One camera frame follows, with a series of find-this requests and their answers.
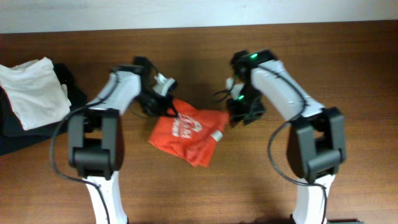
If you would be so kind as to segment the red printed t-shirt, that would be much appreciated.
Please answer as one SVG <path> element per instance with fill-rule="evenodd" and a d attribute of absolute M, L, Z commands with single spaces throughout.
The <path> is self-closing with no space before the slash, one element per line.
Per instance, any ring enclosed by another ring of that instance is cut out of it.
<path fill-rule="evenodd" d="M 176 118 L 161 116 L 148 142 L 192 166 L 207 167 L 217 143 L 229 121 L 229 114 L 220 110 L 198 110 L 185 101 L 175 99 Z"/>

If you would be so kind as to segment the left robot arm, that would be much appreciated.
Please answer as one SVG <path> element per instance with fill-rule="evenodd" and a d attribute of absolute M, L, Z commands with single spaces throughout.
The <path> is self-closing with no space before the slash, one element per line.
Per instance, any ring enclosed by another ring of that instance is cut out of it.
<path fill-rule="evenodd" d="M 119 188 L 124 160 L 121 118 L 134 101 L 148 116 L 175 117 L 171 94 L 178 83 L 146 57 L 112 68 L 87 107 L 68 119 L 68 162 L 86 185 L 97 223 L 128 223 Z"/>

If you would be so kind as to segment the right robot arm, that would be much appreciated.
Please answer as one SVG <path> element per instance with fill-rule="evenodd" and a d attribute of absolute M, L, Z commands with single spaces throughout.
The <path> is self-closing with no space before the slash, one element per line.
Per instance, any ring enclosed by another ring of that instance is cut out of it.
<path fill-rule="evenodd" d="M 339 166 L 346 160 L 345 118 L 311 97 L 270 50 L 236 52 L 233 77 L 226 81 L 226 101 L 232 126 L 259 120 L 266 112 L 265 96 L 284 122 L 271 134 L 267 156 L 274 170 L 297 186 L 292 223 L 328 223 L 328 194 Z M 289 128 L 287 160 L 296 178 L 283 173 L 272 156 L 272 143 Z"/>

